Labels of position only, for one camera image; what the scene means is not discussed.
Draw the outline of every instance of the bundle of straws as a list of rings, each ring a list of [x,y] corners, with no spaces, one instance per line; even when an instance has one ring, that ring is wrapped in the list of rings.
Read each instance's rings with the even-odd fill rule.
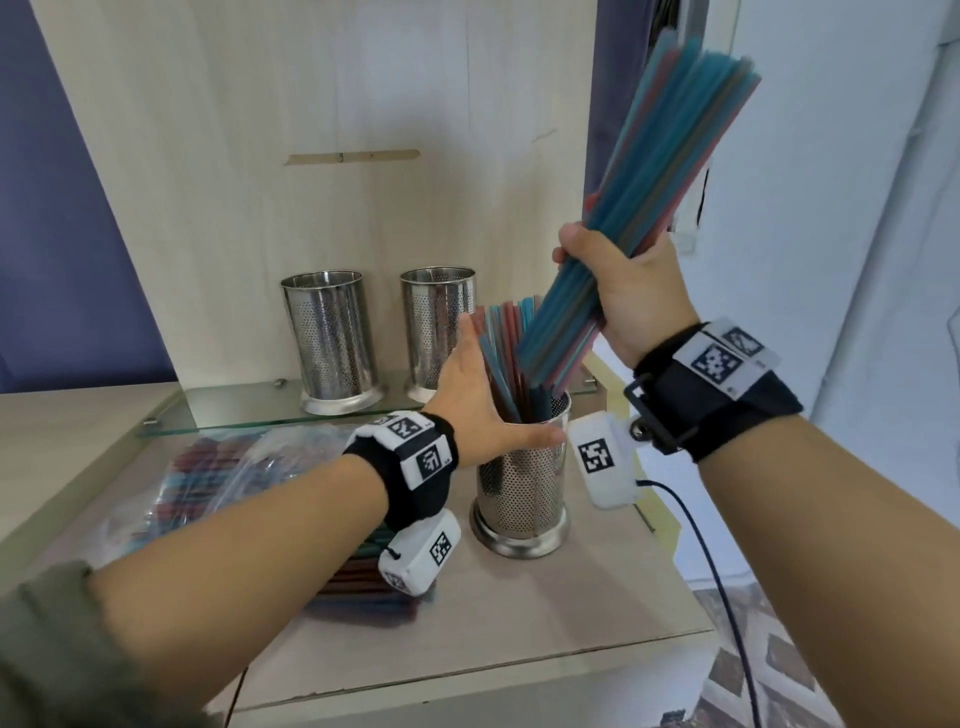
[[[540,296],[536,296],[520,303],[477,306],[470,314],[487,362],[493,403],[504,422],[531,424],[550,419],[550,393],[543,387],[530,386],[516,359],[516,345],[539,308]]]
[[[699,40],[657,40],[584,221],[627,257],[653,245],[760,77]],[[517,348],[531,385],[562,391],[604,325],[596,279],[568,258]]]

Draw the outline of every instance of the green sleeve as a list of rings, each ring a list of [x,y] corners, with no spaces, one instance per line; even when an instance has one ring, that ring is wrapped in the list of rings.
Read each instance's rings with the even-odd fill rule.
[[[0,724],[9,728],[209,728],[163,700],[113,641],[86,587],[90,568],[55,566],[0,597]]]

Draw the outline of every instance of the stainless steel utensil holder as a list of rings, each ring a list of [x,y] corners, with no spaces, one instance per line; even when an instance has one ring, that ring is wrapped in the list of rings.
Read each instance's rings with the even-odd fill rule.
[[[426,403],[437,391],[440,369],[457,343],[457,317],[475,307],[475,279],[471,269],[458,266],[418,268],[400,276],[411,400]]]
[[[380,400],[363,275],[318,271],[280,286],[300,353],[300,406],[314,415],[343,415]]]
[[[551,402],[547,422],[566,432],[570,395]],[[554,448],[519,449],[477,468],[477,497],[470,528],[496,553],[536,559],[556,550],[569,531],[564,507],[566,442]]]

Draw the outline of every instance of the glass shelf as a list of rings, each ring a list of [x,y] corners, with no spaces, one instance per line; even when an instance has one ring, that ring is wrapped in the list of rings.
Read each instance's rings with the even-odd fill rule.
[[[573,396],[596,392],[596,381],[581,372],[570,385]],[[364,420],[397,409],[420,409],[417,401],[406,396],[407,373],[386,372],[380,377],[386,394],[367,409],[348,415],[311,415],[300,409],[301,385],[298,379],[278,379],[254,384],[188,389],[170,402],[155,417],[145,420],[141,437],[161,437],[200,432],[221,427],[259,427],[326,420]]]

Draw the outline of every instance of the perforated metal cylinder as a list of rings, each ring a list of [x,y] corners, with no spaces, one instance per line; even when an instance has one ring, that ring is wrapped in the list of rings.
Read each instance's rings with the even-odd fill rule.
[[[475,307],[476,274],[469,268],[418,268],[400,276],[411,387],[425,401],[437,389],[440,369],[457,343],[457,317]]]
[[[318,271],[280,285],[300,353],[304,394],[311,400],[371,403],[365,399],[377,389],[378,377],[363,275]]]
[[[566,432],[570,395],[551,402],[547,422]],[[554,448],[519,449],[477,468],[476,509],[496,536],[526,541],[564,519],[566,442]]]

